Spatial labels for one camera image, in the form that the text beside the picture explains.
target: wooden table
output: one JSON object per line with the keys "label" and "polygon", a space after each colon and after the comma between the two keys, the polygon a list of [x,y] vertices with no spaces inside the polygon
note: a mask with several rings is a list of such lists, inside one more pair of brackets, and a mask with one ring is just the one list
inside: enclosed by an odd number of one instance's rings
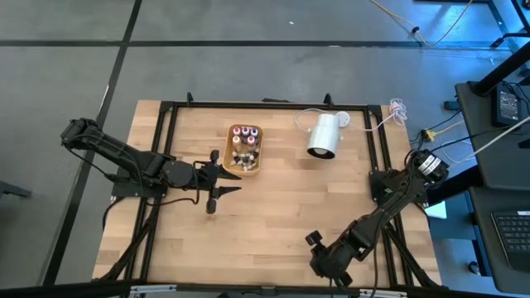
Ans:
{"label": "wooden table", "polygon": [[[128,144],[150,150],[160,101],[137,104]],[[388,115],[388,107],[383,116]],[[305,236],[318,229],[330,244],[354,219],[376,206],[370,199],[369,151],[365,132],[347,127],[341,133],[334,160],[319,160],[306,153],[306,133],[293,121],[296,110],[179,108],[171,154],[183,161],[207,161],[214,149],[224,150],[228,127],[250,123],[265,130],[260,171],[241,181],[219,180],[218,185],[243,189],[223,196],[217,212],[205,212],[207,193],[199,205],[180,202],[161,207],[149,281],[195,284],[328,286],[308,263],[310,247]],[[304,113],[302,126],[311,127],[318,113]],[[363,114],[351,112],[352,124],[364,127]],[[385,124],[392,165],[403,167],[410,147],[407,132],[392,121]],[[374,133],[378,162],[383,158]],[[194,197],[194,192],[170,190],[165,199]],[[102,276],[118,260],[133,233],[138,199],[125,199],[109,213],[99,248],[94,277]],[[440,282],[429,228],[424,214],[414,206],[402,211],[407,245],[429,276]],[[137,255],[139,276],[143,248]],[[398,251],[394,248],[397,278],[402,279]],[[383,244],[378,245],[381,287],[389,286]],[[348,273],[351,286],[373,285],[373,257],[353,260]]]}

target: yellow cable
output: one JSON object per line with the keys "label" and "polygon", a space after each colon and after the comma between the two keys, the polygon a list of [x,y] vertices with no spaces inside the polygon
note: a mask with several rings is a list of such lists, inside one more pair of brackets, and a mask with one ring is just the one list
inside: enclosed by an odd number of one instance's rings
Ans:
{"label": "yellow cable", "polygon": [[[383,5],[377,3],[375,0],[370,0],[371,3],[377,5],[379,8],[381,8],[384,12],[386,12],[387,14],[389,14],[391,17],[395,17],[399,20],[402,20],[404,22],[406,22],[408,25],[410,25],[412,28],[416,27],[414,26],[414,24],[412,24],[410,21],[408,21],[407,19],[403,18],[403,17],[400,17],[398,16],[397,14],[389,11],[386,7],[384,7]],[[460,16],[456,19],[455,23],[453,24],[453,26],[451,26],[449,28],[449,30],[447,30],[447,32],[435,43],[428,43],[427,41],[425,41],[425,38],[423,38],[423,35],[419,32],[419,31],[416,31],[415,34],[417,34],[420,39],[422,40],[422,42],[426,45],[426,46],[436,46],[438,43],[440,43],[440,41],[442,41],[444,38],[446,38],[446,36],[449,34],[449,32],[451,32],[451,30],[453,30],[453,27],[456,26],[456,23],[462,18],[462,16],[464,16],[464,13],[468,10],[468,8],[470,8],[471,6],[471,3],[473,3],[473,0],[470,0],[467,5],[465,6],[464,8],[464,11],[462,11],[462,13],[460,14]]]}
{"label": "yellow cable", "polygon": [[462,120],[462,121],[460,121],[460,122],[457,122],[457,123],[455,123],[455,124],[452,124],[452,125],[450,125],[450,126],[444,128],[444,129],[440,130],[439,132],[434,132],[434,135],[436,136],[436,135],[439,135],[439,134],[441,134],[441,133],[443,133],[443,132],[447,132],[448,130],[452,129],[453,127],[455,127],[455,126],[457,126],[457,125],[461,125],[462,123],[464,123],[464,120]]}

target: white lamp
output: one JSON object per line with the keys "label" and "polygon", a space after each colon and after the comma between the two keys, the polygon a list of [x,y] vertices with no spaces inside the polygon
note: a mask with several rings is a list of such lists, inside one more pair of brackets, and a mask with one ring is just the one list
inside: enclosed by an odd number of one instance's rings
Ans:
{"label": "white lamp", "polygon": [[322,159],[335,158],[340,140],[339,127],[343,122],[349,123],[349,115],[343,113],[322,113],[318,116],[316,126],[311,129],[307,153]]}

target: wooden tray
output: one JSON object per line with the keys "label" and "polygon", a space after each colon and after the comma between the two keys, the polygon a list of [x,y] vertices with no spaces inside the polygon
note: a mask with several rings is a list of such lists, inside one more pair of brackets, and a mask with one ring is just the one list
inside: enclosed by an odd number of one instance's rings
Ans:
{"label": "wooden tray", "polygon": [[[243,167],[239,165],[231,166],[230,163],[234,160],[234,157],[232,156],[232,152],[236,151],[235,147],[232,145],[232,138],[234,137],[234,128],[235,127],[254,127],[258,130],[258,145],[257,148],[259,148],[259,155],[256,159],[256,162],[258,163],[258,166],[251,171],[243,171]],[[243,149],[241,153],[248,153],[247,146],[243,144]],[[229,171],[230,173],[238,176],[251,176],[255,175],[259,171],[259,167],[261,166],[261,157],[263,154],[263,130],[261,127],[258,127],[256,125],[249,125],[249,124],[234,124],[229,128],[229,133],[226,135],[226,145],[224,146],[224,162],[223,167]]]}

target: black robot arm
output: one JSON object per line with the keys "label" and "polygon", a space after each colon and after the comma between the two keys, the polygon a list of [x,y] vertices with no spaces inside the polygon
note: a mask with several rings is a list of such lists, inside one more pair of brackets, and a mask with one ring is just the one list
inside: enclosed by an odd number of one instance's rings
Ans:
{"label": "black robot arm", "polygon": [[306,237],[314,245],[310,265],[315,274],[333,279],[338,286],[348,286],[352,279],[346,269],[351,259],[363,261],[394,216],[409,203],[417,202],[427,187],[441,183],[447,176],[447,164],[429,151],[412,153],[405,170],[391,170],[379,178],[378,185],[389,198],[371,214],[353,221],[328,247],[320,242],[318,231]]}
{"label": "black robot arm", "polygon": [[90,150],[120,166],[128,177],[107,175],[110,180],[129,179],[143,187],[167,185],[183,190],[206,190],[210,196],[206,212],[215,212],[216,201],[223,194],[239,190],[240,187],[215,187],[218,178],[239,180],[241,178],[217,165],[219,151],[212,151],[210,161],[196,161],[194,165],[177,161],[175,157],[151,151],[139,151],[118,139],[111,137],[98,127],[94,120],[71,120],[60,135],[62,145],[72,149]]}

